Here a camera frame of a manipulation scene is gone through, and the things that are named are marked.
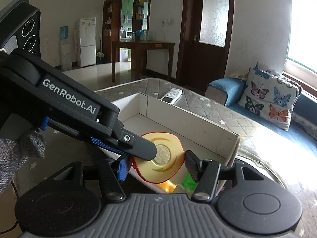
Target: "wall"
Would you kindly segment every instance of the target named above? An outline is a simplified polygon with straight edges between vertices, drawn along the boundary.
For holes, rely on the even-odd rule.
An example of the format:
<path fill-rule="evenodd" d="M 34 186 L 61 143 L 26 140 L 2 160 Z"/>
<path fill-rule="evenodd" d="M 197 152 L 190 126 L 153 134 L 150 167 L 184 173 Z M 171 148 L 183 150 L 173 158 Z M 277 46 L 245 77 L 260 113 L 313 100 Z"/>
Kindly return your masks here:
<path fill-rule="evenodd" d="M 176 76 L 178 51 L 180 45 L 180 29 L 182 22 L 183 0 L 151 0 L 149 35 L 155 40 L 165 40 L 175 43 L 172 77 Z M 170 25 L 164 25 L 162 20 L 172 19 Z M 167 75 L 168 51 L 148 51 L 147 68 Z"/>
<path fill-rule="evenodd" d="M 247 73 L 257 61 L 282 73 L 290 15 L 291 0 L 235 0 L 225 75 Z"/>
<path fill-rule="evenodd" d="M 0 0 L 0 10 L 12 0 Z M 104 0 L 30 0 L 30 4 L 41 10 L 40 46 L 42 59 L 52 66 L 61 64 L 59 32 L 68 26 L 72 47 L 72 61 L 76 61 L 73 31 L 80 18 L 96 17 L 96 46 L 102 33 L 102 11 Z"/>

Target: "white remote control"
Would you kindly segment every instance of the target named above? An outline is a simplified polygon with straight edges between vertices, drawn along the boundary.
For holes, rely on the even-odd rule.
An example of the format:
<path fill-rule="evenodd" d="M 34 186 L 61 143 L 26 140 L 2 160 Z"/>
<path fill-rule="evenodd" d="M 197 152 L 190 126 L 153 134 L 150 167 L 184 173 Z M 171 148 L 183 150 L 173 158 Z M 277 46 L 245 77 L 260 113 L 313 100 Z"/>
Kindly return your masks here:
<path fill-rule="evenodd" d="M 175 104 L 175 102 L 180 98 L 183 91 L 178 88 L 173 88 L 169 92 L 167 92 L 161 100 L 167 102 L 171 105 Z"/>

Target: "sofa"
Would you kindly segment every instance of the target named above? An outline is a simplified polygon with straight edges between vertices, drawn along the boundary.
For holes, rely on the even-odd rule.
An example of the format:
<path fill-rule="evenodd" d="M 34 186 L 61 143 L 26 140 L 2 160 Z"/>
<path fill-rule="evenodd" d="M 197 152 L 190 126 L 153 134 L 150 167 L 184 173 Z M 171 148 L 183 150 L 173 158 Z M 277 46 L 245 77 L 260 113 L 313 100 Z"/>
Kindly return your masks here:
<path fill-rule="evenodd" d="M 308 134 L 305 127 L 297 121 L 291 120 L 288 131 L 284 131 L 276 125 L 268 122 L 253 112 L 238 105 L 245 86 L 245 81 L 234 78 L 224 78 L 211 82 L 207 86 L 205 97 L 213 99 L 231 110 L 246 116 L 257 123 L 264 125 L 279 135 L 287 138 L 309 151 L 317 157 L 317 141 L 313 135 Z M 309 93 L 303 91 L 299 96 L 292 114 L 299 115 L 317 126 L 317 99 Z"/>

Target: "window sill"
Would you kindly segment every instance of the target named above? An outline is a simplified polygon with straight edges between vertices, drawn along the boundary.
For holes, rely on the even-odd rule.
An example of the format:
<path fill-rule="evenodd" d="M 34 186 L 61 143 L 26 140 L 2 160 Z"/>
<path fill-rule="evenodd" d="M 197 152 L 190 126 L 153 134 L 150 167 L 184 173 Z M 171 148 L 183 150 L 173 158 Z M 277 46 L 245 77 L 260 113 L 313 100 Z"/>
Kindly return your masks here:
<path fill-rule="evenodd" d="M 305 91 L 317 97 L 317 74 L 286 59 L 283 75 L 298 82 Z"/>

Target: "screw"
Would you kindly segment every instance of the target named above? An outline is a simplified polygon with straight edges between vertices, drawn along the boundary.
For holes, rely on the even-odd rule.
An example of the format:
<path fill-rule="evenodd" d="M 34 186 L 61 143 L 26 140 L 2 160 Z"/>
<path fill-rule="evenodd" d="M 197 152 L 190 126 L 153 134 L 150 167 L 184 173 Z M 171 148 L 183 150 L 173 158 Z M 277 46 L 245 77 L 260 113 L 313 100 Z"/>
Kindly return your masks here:
<path fill-rule="evenodd" d="M 119 192 L 110 192 L 107 194 L 107 198 L 112 201 L 119 201 L 123 199 L 123 195 Z"/>
<path fill-rule="evenodd" d="M 126 142 L 129 142 L 129 141 L 130 141 L 130 136 L 129 136 L 129 135 L 124 135 L 123 139 L 124 139 Z"/>
<path fill-rule="evenodd" d="M 208 193 L 205 193 L 205 192 L 194 193 L 192 197 L 198 201 L 206 201 L 206 200 L 210 199 L 210 195 Z"/>

